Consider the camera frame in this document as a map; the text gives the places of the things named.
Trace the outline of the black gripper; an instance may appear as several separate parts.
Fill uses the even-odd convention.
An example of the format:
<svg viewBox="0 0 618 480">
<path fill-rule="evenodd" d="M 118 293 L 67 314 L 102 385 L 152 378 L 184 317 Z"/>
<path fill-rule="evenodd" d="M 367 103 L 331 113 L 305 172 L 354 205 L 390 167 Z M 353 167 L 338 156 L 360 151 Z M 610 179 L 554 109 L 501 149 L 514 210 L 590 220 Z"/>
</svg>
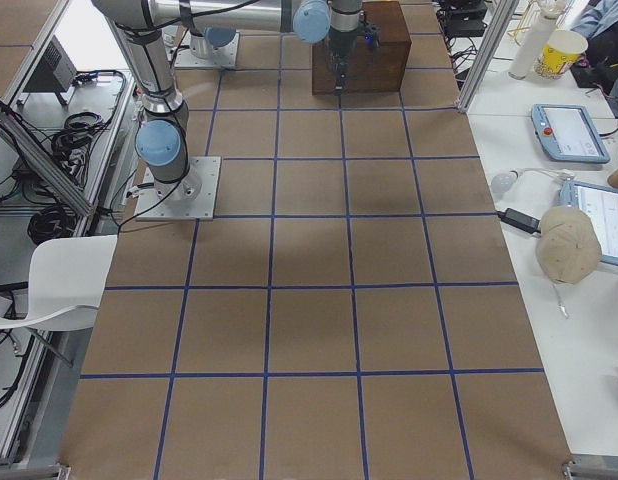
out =
<svg viewBox="0 0 618 480">
<path fill-rule="evenodd" d="M 335 79 L 335 95 L 341 95 L 345 90 L 347 66 L 351 61 L 357 38 L 357 34 L 330 34 L 328 36 L 328 53 Z"/>
</svg>

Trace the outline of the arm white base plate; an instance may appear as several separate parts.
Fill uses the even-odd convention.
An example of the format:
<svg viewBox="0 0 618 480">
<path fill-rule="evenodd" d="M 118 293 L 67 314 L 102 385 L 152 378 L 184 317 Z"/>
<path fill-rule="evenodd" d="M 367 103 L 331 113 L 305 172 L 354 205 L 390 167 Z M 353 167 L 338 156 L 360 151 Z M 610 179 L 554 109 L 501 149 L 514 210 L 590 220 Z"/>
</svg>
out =
<svg viewBox="0 0 618 480">
<path fill-rule="evenodd" d="M 214 218 L 222 159 L 218 156 L 189 158 L 189 173 L 178 186 L 161 184 L 141 189 L 134 214 L 139 221 Z"/>
<path fill-rule="evenodd" d="M 175 57 L 176 69 L 233 70 L 236 68 L 240 40 L 238 32 L 230 42 L 223 46 L 215 46 L 209 42 L 207 37 L 191 37 L 190 33 L 187 33 L 183 40 L 181 49 Z"/>
</svg>

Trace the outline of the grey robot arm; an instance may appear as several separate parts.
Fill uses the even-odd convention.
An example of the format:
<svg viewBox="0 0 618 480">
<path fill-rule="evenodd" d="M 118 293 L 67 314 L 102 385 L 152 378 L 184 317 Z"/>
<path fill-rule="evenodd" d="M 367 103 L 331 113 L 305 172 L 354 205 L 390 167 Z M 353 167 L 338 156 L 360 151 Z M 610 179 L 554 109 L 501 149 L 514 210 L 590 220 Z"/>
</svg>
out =
<svg viewBox="0 0 618 480">
<path fill-rule="evenodd" d="M 175 203 L 199 195 L 202 180 L 190 171 L 186 127 L 189 110 L 178 90 L 162 30 L 182 25 L 202 32 L 206 27 L 290 32 L 298 1 L 95 1 L 106 17 L 123 56 L 142 92 L 148 123 L 164 120 L 179 130 L 179 172 L 169 176 L 150 169 L 161 199 Z"/>
<path fill-rule="evenodd" d="M 359 0 L 301 1 L 292 15 L 293 32 L 304 42 L 328 39 L 334 94 L 345 90 L 350 59 L 361 32 L 363 2 Z"/>
</svg>

